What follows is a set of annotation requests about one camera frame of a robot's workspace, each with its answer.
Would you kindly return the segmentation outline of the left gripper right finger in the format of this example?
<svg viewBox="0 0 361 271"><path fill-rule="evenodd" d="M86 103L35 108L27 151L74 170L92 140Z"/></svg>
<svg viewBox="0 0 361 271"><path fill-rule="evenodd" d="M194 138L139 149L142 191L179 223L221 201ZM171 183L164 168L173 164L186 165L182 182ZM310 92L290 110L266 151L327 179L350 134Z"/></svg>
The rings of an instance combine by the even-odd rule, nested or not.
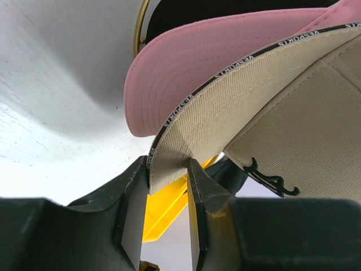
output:
<svg viewBox="0 0 361 271"><path fill-rule="evenodd" d="M360 205L237 198L187 162L193 270L359 270Z"/></svg>

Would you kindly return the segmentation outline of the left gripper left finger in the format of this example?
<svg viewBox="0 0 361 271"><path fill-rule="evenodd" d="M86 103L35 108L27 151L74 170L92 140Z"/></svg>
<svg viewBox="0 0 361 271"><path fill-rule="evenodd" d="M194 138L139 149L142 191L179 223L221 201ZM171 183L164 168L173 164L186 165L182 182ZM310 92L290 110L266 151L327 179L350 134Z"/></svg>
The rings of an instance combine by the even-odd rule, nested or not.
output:
<svg viewBox="0 0 361 271"><path fill-rule="evenodd" d="M138 270L146 157L67 206L1 199L2 270Z"/></svg>

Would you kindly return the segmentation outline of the beige baseball cap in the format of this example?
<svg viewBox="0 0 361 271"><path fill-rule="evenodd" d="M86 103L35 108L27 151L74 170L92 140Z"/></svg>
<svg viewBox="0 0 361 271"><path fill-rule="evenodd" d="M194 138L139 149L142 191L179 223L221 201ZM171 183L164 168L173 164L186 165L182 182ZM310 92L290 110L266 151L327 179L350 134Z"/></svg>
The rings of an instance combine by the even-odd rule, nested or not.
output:
<svg viewBox="0 0 361 271"><path fill-rule="evenodd" d="M274 43L175 108L147 161L149 193L224 153L282 198L360 201L360 23Z"/></svg>

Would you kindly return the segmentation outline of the pink baseball cap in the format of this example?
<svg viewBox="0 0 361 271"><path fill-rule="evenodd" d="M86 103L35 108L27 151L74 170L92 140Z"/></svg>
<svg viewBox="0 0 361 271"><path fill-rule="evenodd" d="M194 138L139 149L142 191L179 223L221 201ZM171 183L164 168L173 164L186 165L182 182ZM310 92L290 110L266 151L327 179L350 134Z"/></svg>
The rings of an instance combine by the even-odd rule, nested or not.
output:
<svg viewBox="0 0 361 271"><path fill-rule="evenodd" d="M134 136L153 136L181 101L234 62L288 37L359 21L359 1L336 1L326 8L248 12L168 30L146 43L128 70L127 125Z"/></svg>

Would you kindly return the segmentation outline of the black cap gold logo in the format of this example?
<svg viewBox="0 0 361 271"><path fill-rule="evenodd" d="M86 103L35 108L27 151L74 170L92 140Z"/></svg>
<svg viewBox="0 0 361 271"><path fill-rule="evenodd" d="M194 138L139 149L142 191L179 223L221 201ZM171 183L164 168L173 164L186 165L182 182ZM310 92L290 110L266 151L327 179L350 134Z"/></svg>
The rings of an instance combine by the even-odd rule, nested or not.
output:
<svg viewBox="0 0 361 271"><path fill-rule="evenodd" d="M160 34L200 20L248 12L290 8L326 8L329 0L162 0L147 29L146 43Z"/></svg>

